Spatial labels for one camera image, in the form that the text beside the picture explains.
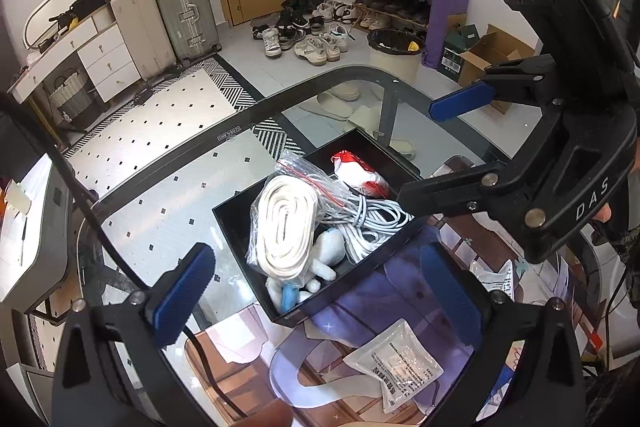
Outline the person's right hand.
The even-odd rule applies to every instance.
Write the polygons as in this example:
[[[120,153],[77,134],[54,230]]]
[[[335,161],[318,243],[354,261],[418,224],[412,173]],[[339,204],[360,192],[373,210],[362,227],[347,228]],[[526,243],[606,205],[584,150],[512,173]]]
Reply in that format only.
[[[603,245],[608,241],[608,227],[606,224],[612,217],[610,205],[604,204],[601,209],[590,220],[592,228],[591,243],[593,245]]]

